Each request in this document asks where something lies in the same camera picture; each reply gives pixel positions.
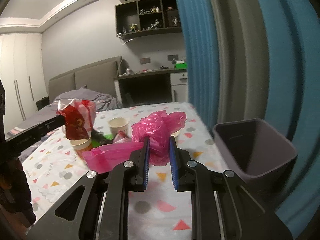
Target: metal screw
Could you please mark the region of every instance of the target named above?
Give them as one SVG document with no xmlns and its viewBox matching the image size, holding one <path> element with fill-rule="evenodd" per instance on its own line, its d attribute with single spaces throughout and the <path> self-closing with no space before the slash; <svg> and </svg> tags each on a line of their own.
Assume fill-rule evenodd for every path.
<svg viewBox="0 0 320 240">
<path fill-rule="evenodd" d="M 88 171 L 88 172 L 87 172 L 87 177 L 88 177 L 89 179 L 94 178 L 96 175 L 97 175 L 97 173 L 96 173 L 95 171 Z"/>
<path fill-rule="evenodd" d="M 134 163 L 132 161 L 126 161 L 124 162 L 123 166 L 126 168 L 130 168 L 134 165 Z"/>
<path fill-rule="evenodd" d="M 233 171 L 230 171 L 230 170 L 226 171 L 224 174 L 225 174 L 228 178 L 232 178 L 232 177 L 235 175 L 235 173 L 234 173 Z"/>
<path fill-rule="evenodd" d="M 187 162 L 187 165 L 188 165 L 189 167 L 196 167 L 196 166 L 197 166 L 197 163 L 196 163 L 195 161 L 188 161 L 188 162 Z"/>
</svg>

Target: gray bed headboard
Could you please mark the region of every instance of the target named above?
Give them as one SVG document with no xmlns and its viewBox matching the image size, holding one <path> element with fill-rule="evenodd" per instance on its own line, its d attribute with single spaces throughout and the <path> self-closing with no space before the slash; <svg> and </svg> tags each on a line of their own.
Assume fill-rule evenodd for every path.
<svg viewBox="0 0 320 240">
<path fill-rule="evenodd" d="M 49 80 L 49 100 L 52 102 L 58 95 L 76 90 L 83 86 L 116 97 L 113 78 L 116 77 L 122 57 L 113 57 L 94 62 Z"/>
</svg>

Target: white wardrobe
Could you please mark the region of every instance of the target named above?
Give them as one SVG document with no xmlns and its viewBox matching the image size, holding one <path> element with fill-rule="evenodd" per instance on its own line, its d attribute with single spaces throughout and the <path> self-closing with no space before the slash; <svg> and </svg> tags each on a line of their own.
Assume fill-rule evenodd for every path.
<svg viewBox="0 0 320 240">
<path fill-rule="evenodd" d="M 47 96 L 40 33 L 0 35 L 0 79 L 5 90 L 4 131 L 7 133 L 36 111 Z"/>
</svg>

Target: bed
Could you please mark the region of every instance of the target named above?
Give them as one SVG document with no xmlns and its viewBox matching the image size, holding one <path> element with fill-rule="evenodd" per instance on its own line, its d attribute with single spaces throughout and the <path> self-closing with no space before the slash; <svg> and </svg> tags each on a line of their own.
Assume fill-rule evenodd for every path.
<svg viewBox="0 0 320 240">
<path fill-rule="evenodd" d="M 45 106 L 36 114 L 13 128 L 6 134 L 6 137 L 10 138 L 25 129 L 55 117 L 58 101 L 62 98 L 88 99 L 94 101 L 97 112 L 121 108 L 122 105 L 116 99 L 113 82 L 113 78 L 116 77 L 118 69 L 121 68 L 121 63 L 122 57 L 113 57 L 73 69 L 51 78 L 48 84 L 50 105 Z M 41 141 L 23 151 L 19 157 L 21 162 L 54 132 L 55 131 L 48 133 Z"/>
<path fill-rule="evenodd" d="M 185 128 L 176 142 L 192 159 L 208 169 L 222 172 L 227 166 L 207 128 L 189 103 L 164 103 L 135 106 L 97 113 L 94 128 L 110 134 L 108 120 L 124 117 L 131 125 L 151 112 L 182 111 L 187 114 Z M 32 193 L 32 206 L 37 221 L 89 168 L 72 149 L 59 128 L 24 162 L 24 171 Z M 150 166 L 145 192 L 129 193 L 128 233 L 130 240 L 191 239 L 191 193 L 176 192 L 172 185 L 170 163 Z"/>
</svg>

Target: electrical outlet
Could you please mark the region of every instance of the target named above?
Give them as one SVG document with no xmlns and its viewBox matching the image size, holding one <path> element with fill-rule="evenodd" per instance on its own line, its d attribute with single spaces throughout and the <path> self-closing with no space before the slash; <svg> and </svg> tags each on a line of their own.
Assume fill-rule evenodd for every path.
<svg viewBox="0 0 320 240">
<path fill-rule="evenodd" d="M 179 60 L 179 56 L 176 54 L 176 55 L 168 55 L 168 61 L 173 61 L 173 59 L 175 60 Z"/>
<path fill-rule="evenodd" d="M 147 64 L 147 63 L 150 63 L 151 60 L 149 57 L 145 57 L 145 58 L 141 58 L 140 59 L 140 64 L 143 65 L 143 64 Z"/>
</svg>

